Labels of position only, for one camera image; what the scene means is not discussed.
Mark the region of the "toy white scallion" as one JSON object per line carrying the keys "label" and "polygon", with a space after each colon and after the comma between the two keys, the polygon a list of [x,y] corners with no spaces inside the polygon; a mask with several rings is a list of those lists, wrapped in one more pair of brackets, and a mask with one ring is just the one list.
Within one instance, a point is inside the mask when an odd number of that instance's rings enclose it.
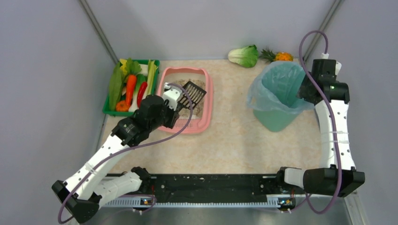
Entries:
{"label": "toy white scallion", "polygon": [[136,75],[136,77],[137,77],[137,83],[136,83],[136,86],[135,86],[135,90],[134,90],[134,94],[133,94],[133,97],[132,97],[132,103],[131,103],[131,106],[129,108],[129,112],[134,112],[136,109],[138,109],[137,100],[136,100],[137,99],[137,95],[138,95],[138,90],[139,90],[139,88],[141,86],[141,83],[142,82],[146,82],[146,77],[143,74],[138,74],[138,75]]}

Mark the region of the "toy orange tomato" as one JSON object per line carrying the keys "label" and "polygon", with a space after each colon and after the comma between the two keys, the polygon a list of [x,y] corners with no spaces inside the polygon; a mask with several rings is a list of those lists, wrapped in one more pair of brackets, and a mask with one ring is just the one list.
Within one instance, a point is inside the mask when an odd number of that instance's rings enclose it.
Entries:
{"label": "toy orange tomato", "polygon": [[115,106],[115,110],[117,112],[128,112],[130,108],[130,104],[126,102],[126,100],[122,100],[118,102]]}

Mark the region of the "toy red chili pepper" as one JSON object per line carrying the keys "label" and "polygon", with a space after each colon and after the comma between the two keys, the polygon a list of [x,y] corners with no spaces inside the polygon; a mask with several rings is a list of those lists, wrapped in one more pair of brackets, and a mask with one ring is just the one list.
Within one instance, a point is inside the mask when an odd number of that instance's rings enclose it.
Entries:
{"label": "toy red chili pepper", "polygon": [[138,90],[138,95],[137,95],[137,99],[136,99],[136,100],[137,100],[137,107],[138,107],[138,108],[139,108],[140,105],[141,105],[141,101],[142,101],[143,96],[144,96],[144,94],[145,94],[145,92],[146,92],[147,86],[148,86],[147,82],[142,82],[142,83],[141,83],[141,86],[140,86],[140,88],[139,88],[139,90]]}

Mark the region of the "toy green leaf vegetable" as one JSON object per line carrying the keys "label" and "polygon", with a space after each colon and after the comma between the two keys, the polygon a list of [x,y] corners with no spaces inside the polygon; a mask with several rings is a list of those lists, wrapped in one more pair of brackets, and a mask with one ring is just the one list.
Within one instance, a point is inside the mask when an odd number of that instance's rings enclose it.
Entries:
{"label": "toy green leaf vegetable", "polygon": [[123,84],[124,74],[121,70],[121,64],[118,63],[113,70],[108,86],[109,109],[111,111],[116,111],[116,104],[120,101]]}

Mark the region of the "green vegetable basket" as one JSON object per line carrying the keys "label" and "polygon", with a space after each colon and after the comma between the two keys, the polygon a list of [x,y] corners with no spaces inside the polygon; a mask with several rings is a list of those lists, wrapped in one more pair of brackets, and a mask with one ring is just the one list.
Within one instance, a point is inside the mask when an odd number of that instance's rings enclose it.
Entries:
{"label": "green vegetable basket", "polygon": [[109,81],[103,113],[132,115],[145,97],[155,93],[159,68],[159,60],[119,59]]}

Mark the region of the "toy carrot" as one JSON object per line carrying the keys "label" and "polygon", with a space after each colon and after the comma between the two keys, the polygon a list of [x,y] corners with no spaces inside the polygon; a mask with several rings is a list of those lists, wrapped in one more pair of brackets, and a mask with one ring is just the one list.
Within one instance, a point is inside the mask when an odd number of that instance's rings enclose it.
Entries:
{"label": "toy carrot", "polygon": [[126,84],[126,99],[125,99],[128,106],[131,106],[136,83],[137,83],[137,77],[135,75],[129,75]]}

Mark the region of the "green trash bin with bag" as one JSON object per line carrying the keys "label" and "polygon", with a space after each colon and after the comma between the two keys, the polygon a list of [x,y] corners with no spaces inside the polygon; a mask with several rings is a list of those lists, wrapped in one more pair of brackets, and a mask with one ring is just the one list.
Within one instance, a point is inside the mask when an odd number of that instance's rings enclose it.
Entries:
{"label": "green trash bin with bag", "polygon": [[267,65],[248,90],[246,106],[271,132],[280,132],[303,111],[314,105],[297,97],[306,78],[303,68],[292,61],[275,61]]}

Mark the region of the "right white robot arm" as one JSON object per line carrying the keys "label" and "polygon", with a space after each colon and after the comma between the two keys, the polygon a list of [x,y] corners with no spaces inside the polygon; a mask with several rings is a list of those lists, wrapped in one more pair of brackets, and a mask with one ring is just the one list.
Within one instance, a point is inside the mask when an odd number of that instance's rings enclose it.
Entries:
{"label": "right white robot arm", "polygon": [[311,77],[305,77],[298,97],[314,104],[321,134],[319,168],[281,167],[277,182],[296,186],[308,194],[346,197],[365,182],[351,155],[347,128],[350,94],[348,84],[337,81],[341,64],[331,59],[313,60]]}

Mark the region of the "toy celery stalk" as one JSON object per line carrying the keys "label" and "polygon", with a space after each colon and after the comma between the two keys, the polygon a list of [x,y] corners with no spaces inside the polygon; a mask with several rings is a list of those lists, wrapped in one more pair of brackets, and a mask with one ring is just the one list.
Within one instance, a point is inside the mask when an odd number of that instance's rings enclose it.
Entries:
{"label": "toy celery stalk", "polygon": [[154,77],[157,69],[158,66],[155,65],[154,60],[149,60],[147,66],[144,67],[144,69],[142,69],[142,73],[146,77],[146,82],[147,82],[147,88],[143,94],[142,99],[144,99],[147,95],[151,94]]}

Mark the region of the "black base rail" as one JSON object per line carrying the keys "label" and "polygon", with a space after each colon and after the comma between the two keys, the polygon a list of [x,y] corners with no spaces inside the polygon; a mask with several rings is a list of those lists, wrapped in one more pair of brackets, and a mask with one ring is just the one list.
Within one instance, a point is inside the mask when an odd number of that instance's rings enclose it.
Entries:
{"label": "black base rail", "polygon": [[271,195],[291,196],[293,186],[274,174],[152,174],[127,195],[154,195],[157,204],[256,205],[274,203]]}

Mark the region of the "black litter scoop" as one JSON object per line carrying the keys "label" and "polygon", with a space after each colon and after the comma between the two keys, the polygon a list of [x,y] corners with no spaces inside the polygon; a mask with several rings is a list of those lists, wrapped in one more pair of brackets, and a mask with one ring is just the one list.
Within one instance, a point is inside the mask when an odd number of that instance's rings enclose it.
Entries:
{"label": "black litter scoop", "polygon": [[177,104],[178,110],[182,110],[183,108],[185,109],[191,108],[188,97],[190,97],[192,103],[192,109],[194,109],[207,93],[203,88],[199,87],[192,81],[188,81],[183,86],[183,89],[185,89],[187,94],[185,94],[184,92],[182,93],[182,98],[178,101]]}

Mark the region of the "toy bok choy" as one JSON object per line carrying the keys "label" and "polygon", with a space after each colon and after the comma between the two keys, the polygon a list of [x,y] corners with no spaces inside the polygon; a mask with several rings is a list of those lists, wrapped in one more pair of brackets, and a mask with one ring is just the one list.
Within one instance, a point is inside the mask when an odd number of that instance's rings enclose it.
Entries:
{"label": "toy bok choy", "polygon": [[228,53],[228,60],[245,68],[252,68],[256,65],[259,52],[256,45],[248,45],[242,48],[233,49]]}

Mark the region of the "toy yellow corn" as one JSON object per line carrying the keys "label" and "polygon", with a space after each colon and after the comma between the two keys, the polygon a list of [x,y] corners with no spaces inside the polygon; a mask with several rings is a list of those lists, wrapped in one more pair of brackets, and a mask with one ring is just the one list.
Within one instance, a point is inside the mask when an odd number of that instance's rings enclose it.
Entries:
{"label": "toy yellow corn", "polygon": [[120,62],[120,69],[121,69],[121,71],[123,72],[123,74],[124,75],[127,75],[128,73],[127,73],[127,70],[126,70],[126,63],[127,63],[127,60],[126,59],[119,59],[119,62]]}

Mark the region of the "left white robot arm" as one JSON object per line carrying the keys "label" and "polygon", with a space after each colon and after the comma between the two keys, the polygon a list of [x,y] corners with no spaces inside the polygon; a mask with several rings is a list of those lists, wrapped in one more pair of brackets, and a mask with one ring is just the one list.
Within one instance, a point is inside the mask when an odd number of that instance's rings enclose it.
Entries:
{"label": "left white robot arm", "polygon": [[52,190],[61,202],[58,223],[90,220],[106,203],[137,191],[149,173],[139,167],[116,179],[103,182],[108,172],[131,150],[150,146],[142,142],[159,127],[173,128],[182,109],[181,93],[168,91],[149,95],[129,117],[118,122],[98,151],[74,175],[58,180]]}

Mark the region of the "pink litter box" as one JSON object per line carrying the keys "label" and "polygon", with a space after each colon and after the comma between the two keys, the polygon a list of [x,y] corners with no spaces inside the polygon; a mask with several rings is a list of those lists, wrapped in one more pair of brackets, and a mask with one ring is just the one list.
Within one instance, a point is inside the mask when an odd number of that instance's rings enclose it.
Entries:
{"label": "pink litter box", "polygon": [[188,81],[192,81],[207,92],[195,107],[191,121],[183,131],[183,134],[198,134],[205,131],[209,126],[213,106],[213,80],[205,69],[194,67],[166,68],[158,82],[156,94],[159,96],[163,94],[164,83],[172,82],[183,86]]}

